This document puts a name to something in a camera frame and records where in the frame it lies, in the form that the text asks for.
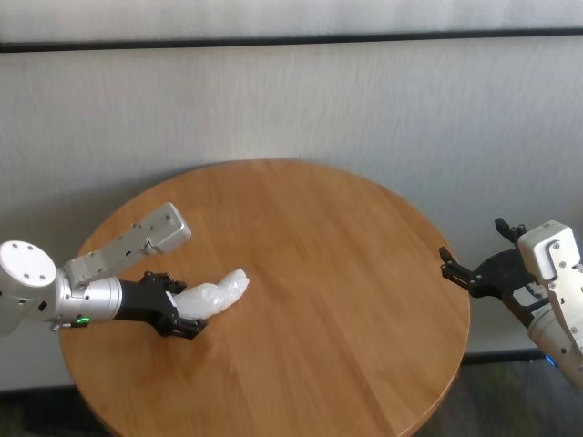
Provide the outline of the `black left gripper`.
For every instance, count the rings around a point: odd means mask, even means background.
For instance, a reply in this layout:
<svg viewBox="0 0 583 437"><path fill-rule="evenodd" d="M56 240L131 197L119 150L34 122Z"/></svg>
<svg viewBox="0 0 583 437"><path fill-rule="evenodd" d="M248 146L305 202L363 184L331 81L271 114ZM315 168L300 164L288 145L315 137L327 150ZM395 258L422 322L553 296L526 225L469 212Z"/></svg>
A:
<svg viewBox="0 0 583 437"><path fill-rule="evenodd" d="M146 271L139 281L121 280L121 303L117 320L141 321L158 329L162 337L193 340L207 326L204 319L177 318L169 293L181 293L187 284L167 272Z"/></svg>

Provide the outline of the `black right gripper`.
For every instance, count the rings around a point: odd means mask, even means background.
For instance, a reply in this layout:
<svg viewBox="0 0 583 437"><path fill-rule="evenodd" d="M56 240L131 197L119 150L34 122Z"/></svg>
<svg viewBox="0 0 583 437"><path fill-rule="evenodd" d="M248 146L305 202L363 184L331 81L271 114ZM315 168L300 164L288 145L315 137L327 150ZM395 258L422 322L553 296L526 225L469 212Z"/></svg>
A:
<svg viewBox="0 0 583 437"><path fill-rule="evenodd" d="M495 219L498 234L516 248L525 234L525 225L510 226L503 218ZM459 264L446 247L439 249L441 273L473 298L496 298L528 328L535 311L549 303L546 292L525 268L517 249L499 252L488 258L473 272Z"/></svg>

